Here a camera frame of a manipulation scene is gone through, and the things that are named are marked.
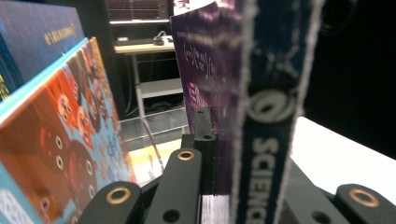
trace metal grommet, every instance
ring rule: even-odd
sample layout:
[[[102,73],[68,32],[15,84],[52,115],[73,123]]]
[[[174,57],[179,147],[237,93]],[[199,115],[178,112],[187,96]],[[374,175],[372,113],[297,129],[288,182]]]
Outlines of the metal grommet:
[[[119,204],[125,202],[131,196],[131,191],[125,187],[118,187],[111,190],[107,196],[106,200],[111,204]]]
[[[364,200],[361,198],[361,196],[367,197],[368,200]],[[379,206],[379,200],[370,192],[367,192],[366,190],[363,189],[351,189],[349,191],[349,196],[355,200],[357,203],[361,203],[367,207],[378,207]]]
[[[182,151],[177,154],[177,157],[183,161],[190,161],[194,158],[194,154],[190,151]]]

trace purple book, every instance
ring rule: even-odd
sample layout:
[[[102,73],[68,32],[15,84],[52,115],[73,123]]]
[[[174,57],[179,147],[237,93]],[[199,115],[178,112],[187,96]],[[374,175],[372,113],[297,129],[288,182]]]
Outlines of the purple book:
[[[0,1],[0,102],[83,38],[75,8]]]
[[[203,222],[278,221],[322,5],[221,0],[171,17],[189,126],[209,106],[218,137]]]

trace book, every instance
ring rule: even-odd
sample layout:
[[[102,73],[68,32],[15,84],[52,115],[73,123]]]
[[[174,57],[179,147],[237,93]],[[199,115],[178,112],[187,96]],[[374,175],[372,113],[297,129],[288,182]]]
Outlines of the book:
[[[0,105],[0,200],[31,223],[77,223],[102,187],[133,178],[96,39],[72,50]]]
[[[0,101],[83,38],[75,8],[0,1]]]
[[[279,221],[322,5],[225,0],[171,17],[189,126],[209,106],[218,139],[203,222]]]

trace book spine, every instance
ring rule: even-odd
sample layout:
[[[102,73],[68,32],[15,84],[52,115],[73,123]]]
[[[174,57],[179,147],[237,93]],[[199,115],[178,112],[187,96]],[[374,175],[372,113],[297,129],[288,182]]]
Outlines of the book spine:
[[[11,74],[18,73],[15,63],[10,57],[3,37],[0,35],[0,102],[5,101],[17,87]]]
[[[18,107],[26,101],[32,94],[45,83],[58,69],[61,69],[63,64],[68,61],[86,42],[87,38],[83,38],[73,48],[66,52],[62,57],[47,66],[37,76],[28,81],[25,85],[17,88],[15,92],[9,95],[9,98],[0,104],[0,124],[8,118]]]
[[[243,66],[243,136],[233,223],[277,223],[287,184],[295,120],[303,109],[321,0],[249,1]]]

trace table leg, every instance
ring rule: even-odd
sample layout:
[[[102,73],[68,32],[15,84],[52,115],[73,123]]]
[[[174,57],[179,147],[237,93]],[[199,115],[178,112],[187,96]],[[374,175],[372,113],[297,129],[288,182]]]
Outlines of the table leg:
[[[145,117],[145,105],[143,104],[142,90],[140,88],[139,69],[137,67],[136,55],[132,55],[132,65],[134,66],[134,87],[136,89],[137,106],[140,118]]]

